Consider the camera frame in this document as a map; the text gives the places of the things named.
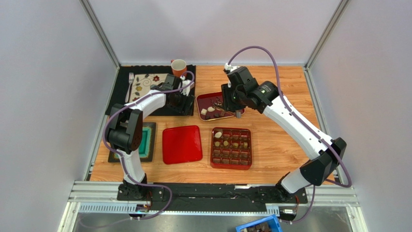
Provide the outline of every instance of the orange mug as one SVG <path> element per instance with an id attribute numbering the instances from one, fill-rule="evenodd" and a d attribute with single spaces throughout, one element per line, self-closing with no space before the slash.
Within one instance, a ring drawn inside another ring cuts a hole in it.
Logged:
<path id="1" fill-rule="evenodd" d="M 172 72 L 173 75 L 180 77 L 185 71 L 188 70 L 186 62 L 182 59 L 173 59 L 170 61 L 172 63 Z"/>

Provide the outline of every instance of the white wall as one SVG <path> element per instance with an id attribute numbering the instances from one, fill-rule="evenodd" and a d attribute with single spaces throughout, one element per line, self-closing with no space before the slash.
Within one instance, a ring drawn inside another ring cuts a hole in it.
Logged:
<path id="1" fill-rule="evenodd" d="M 0 3 L 0 231 L 56 231 L 115 69 L 77 0 Z"/>
<path id="2" fill-rule="evenodd" d="M 305 63 L 339 0 L 90 0 L 121 63 L 226 63 L 260 45 L 279 63 Z M 270 63 L 262 51 L 237 62 Z"/>
<path id="3" fill-rule="evenodd" d="M 411 231 L 412 2 L 351 1 L 312 69 L 368 229 Z"/>

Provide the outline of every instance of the fork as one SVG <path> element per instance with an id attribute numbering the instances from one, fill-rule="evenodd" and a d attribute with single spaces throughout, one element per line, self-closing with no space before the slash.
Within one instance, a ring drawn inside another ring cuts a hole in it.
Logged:
<path id="1" fill-rule="evenodd" d="M 129 73 L 129 88 L 127 89 L 127 93 L 126 93 L 126 99 L 124 100 L 126 103 L 129 102 L 129 95 L 131 92 L 131 87 L 132 87 L 132 83 L 134 80 L 134 74 L 132 72 Z"/>

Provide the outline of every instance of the wooden tabletop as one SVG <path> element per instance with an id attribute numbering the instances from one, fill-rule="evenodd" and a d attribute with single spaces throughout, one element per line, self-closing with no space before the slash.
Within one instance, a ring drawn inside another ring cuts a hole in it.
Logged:
<path id="1" fill-rule="evenodd" d="M 269 80 L 276 84 L 272 66 L 249 66 L 258 83 Z M 222 66 L 196 67 L 196 96 L 220 92 L 227 83 Z M 294 107 L 318 127 L 302 67 L 279 67 L 283 93 Z M 156 122 L 156 143 L 153 162 L 142 163 L 149 182 L 268 184 L 277 183 L 286 173 L 295 170 L 308 158 L 299 145 L 275 122 L 250 108 L 241 119 L 232 117 L 205 122 L 200 120 L 197 105 L 193 116 L 149 116 Z M 197 162 L 166 165 L 162 160 L 162 132 L 166 128 L 198 125 L 203 158 Z M 246 128 L 252 133 L 252 167 L 247 171 L 214 169 L 210 166 L 211 132 L 214 127 Z M 97 154 L 91 181 L 122 181 L 120 163 L 107 162 L 109 151 L 103 143 Z"/>

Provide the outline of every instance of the blue container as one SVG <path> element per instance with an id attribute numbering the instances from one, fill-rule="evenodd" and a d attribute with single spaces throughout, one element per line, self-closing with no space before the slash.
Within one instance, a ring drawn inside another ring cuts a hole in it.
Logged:
<path id="1" fill-rule="evenodd" d="M 270 215 L 268 217 L 249 222 L 247 224 L 241 225 L 241 226 L 236 226 L 236 232 L 241 232 L 242 229 L 252 227 L 252 226 L 257 226 L 261 223 L 267 222 L 269 227 L 272 229 L 272 232 L 282 232 L 282 228 L 279 225 L 278 218 L 276 215 Z"/>

